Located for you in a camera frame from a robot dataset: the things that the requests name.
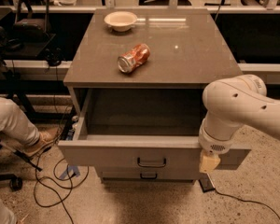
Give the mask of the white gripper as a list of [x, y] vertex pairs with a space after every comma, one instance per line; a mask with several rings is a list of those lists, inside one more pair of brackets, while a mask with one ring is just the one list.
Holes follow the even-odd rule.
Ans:
[[215, 137], [210, 135], [204, 121], [199, 130], [198, 142], [202, 147], [200, 154], [199, 171], [204, 174], [212, 173], [220, 164], [218, 155], [227, 153], [231, 148], [232, 135]]

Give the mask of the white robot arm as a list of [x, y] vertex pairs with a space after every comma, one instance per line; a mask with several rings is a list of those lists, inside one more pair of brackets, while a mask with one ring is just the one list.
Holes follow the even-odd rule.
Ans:
[[233, 135], [248, 125], [280, 141], [280, 101], [267, 96], [261, 78], [241, 75], [208, 84], [203, 91], [207, 109], [199, 130], [202, 147], [199, 171], [211, 173], [232, 145]]

